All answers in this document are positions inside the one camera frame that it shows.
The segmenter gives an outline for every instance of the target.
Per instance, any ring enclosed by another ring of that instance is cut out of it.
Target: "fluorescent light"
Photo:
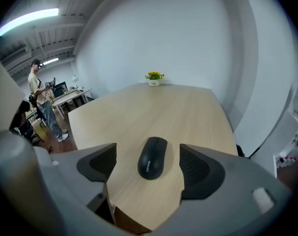
[[[7,31],[14,29],[15,27],[25,24],[27,22],[39,19],[57,16],[59,14],[59,10],[56,9],[47,9],[47,10],[39,10],[36,12],[29,13],[27,15],[23,15],[19,18],[16,18],[4,26],[0,27],[0,36],[3,36]]]
[[[51,59],[49,61],[44,62],[43,65],[47,65],[47,64],[52,63],[52,62],[57,61],[57,60],[59,60],[59,58]]]

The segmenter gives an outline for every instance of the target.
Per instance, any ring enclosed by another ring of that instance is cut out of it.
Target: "man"
[[[61,130],[61,128],[57,124],[55,114],[51,108],[51,104],[49,101],[49,93],[47,92],[50,87],[44,87],[41,81],[35,75],[39,71],[39,68],[40,61],[38,59],[35,59],[31,64],[31,71],[28,77],[31,96],[36,99],[39,110],[42,112],[55,137],[58,139],[59,142],[62,142],[68,137],[68,134],[66,134],[67,130]]]

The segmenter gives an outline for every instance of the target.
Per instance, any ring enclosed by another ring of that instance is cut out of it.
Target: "wooden table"
[[[85,93],[86,92],[89,92],[91,89],[85,89],[83,92],[80,92],[80,93],[76,93],[77,91],[74,90],[72,92],[69,92],[69,93],[66,93],[65,95],[62,95],[62,96],[59,96],[57,97],[56,99],[54,99],[54,103],[52,104],[53,107],[57,107],[57,110],[59,111],[62,119],[65,119],[64,118],[64,111],[62,110],[62,108],[60,107],[61,104],[67,102],[67,101],[70,101],[70,100],[73,100],[81,95],[83,95],[86,99],[86,102],[88,103],[88,99],[87,97],[85,96]]]
[[[33,108],[33,110],[32,110],[30,113],[28,113],[28,114],[26,115],[26,119],[28,120],[28,119],[31,118],[32,116],[35,117],[35,114],[36,114],[36,108]]]
[[[210,89],[136,84],[73,110],[69,121],[78,149],[117,143],[117,164],[107,182],[110,200],[151,230],[179,206],[180,143],[237,155],[228,120]],[[168,145],[162,175],[146,180],[137,163],[152,136]]]

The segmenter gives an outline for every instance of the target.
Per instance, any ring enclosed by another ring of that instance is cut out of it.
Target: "computer mouse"
[[[168,142],[160,137],[150,137],[138,161],[138,173],[143,178],[153,180],[161,176]]]

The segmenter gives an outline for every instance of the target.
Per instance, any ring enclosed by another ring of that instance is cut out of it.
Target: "flower vase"
[[[160,85],[159,80],[149,80],[150,87],[157,87],[158,85]]]

